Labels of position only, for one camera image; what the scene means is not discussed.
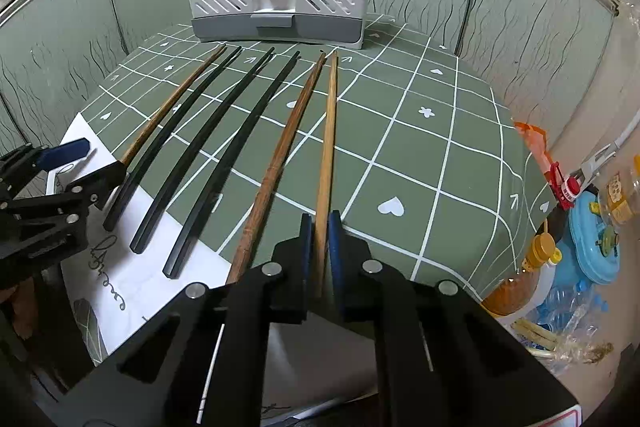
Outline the dark brown wooden chopstick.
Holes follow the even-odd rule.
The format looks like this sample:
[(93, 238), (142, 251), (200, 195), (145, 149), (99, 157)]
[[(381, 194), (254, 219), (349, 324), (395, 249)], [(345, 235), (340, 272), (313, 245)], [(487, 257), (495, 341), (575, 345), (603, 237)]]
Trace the dark brown wooden chopstick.
[(260, 184), (254, 204), (250, 208), (250, 214), (245, 220), (239, 245), (235, 249), (226, 280), (227, 284), (232, 284), (239, 280), (253, 262), (254, 249), (267, 219), (267, 211), (269, 210), (272, 194), (276, 191), (277, 182), (280, 179), (286, 158), (288, 158), (288, 151), (294, 141), (299, 123), (304, 116), (324, 64), (326, 64), (326, 52), (321, 52), (318, 61), (314, 64), (314, 68), (311, 69), (302, 92), (300, 92), (295, 102), (292, 113), (288, 117), (277, 146), (273, 151), (265, 176), (262, 178), (262, 184)]

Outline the light wooden chopstick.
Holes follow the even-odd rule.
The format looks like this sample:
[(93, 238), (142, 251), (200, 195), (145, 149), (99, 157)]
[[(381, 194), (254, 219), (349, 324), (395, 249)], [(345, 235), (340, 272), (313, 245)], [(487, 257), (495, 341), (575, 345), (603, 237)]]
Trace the light wooden chopstick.
[(331, 54), (329, 91), (326, 97), (326, 121), (324, 122), (322, 156), (314, 220), (314, 299), (320, 299), (326, 275), (326, 247), (328, 247), (328, 219), (331, 207), (334, 140), (336, 127), (338, 53)]

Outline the blue plastic toy container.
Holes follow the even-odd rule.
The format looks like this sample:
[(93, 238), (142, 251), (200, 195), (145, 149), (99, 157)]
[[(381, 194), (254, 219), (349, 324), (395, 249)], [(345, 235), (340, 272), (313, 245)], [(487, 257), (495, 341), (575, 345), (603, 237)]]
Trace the blue plastic toy container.
[(596, 194), (585, 191), (568, 210), (565, 229), (556, 244), (562, 260), (555, 268), (554, 287), (583, 291), (593, 284), (612, 284), (620, 273), (620, 246), (612, 225), (598, 213)]

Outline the green checked tablecloth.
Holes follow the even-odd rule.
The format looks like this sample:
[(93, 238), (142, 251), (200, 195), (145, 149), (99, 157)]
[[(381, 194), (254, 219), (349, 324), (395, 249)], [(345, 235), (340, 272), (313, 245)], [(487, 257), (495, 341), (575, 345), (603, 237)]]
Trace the green checked tablecloth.
[[(273, 151), (318, 46), (243, 42), (243, 51), (182, 118), (113, 231), (90, 215), (89, 246), (63, 265), (93, 363), (177, 290), (163, 267), (186, 217), (243, 121), (296, 51), (235, 161), (183, 282), (224, 283)], [(553, 197), (487, 74), (438, 37), (371, 18), (359, 50), (328, 60), (272, 196), (257, 261), (317, 205), (331, 54), (338, 53), (331, 206), (372, 254), (423, 284), (450, 277), (475, 298), (513, 274)]]

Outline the red-cap sauce bottle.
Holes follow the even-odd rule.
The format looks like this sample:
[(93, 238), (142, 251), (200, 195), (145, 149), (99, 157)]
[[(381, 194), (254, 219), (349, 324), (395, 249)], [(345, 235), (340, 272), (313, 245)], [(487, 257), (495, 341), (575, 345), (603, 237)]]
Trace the red-cap sauce bottle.
[(558, 162), (552, 162), (544, 174), (556, 201), (563, 210), (574, 207), (580, 194), (580, 183), (574, 176), (563, 176)]

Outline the yellow-lid plastic jar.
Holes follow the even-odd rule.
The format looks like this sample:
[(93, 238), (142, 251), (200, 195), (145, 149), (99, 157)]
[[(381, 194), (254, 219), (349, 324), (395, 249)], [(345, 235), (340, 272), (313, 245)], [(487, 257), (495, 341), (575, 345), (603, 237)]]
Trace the yellow-lid plastic jar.
[(640, 157), (634, 155), (626, 170), (618, 170), (600, 193), (602, 216), (612, 227), (621, 228), (639, 216)]

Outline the white pipe on wall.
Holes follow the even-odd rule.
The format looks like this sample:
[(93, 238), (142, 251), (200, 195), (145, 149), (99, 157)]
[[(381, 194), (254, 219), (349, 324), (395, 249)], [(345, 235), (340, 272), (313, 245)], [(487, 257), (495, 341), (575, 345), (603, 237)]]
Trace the white pipe on wall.
[(619, 150), (623, 146), (623, 144), (630, 137), (631, 133), (634, 132), (634, 129), (638, 127), (638, 124), (640, 124), (640, 109), (637, 110), (637, 112), (634, 114), (634, 117), (632, 117), (631, 121), (628, 122), (623, 132), (614, 141), (617, 150)]

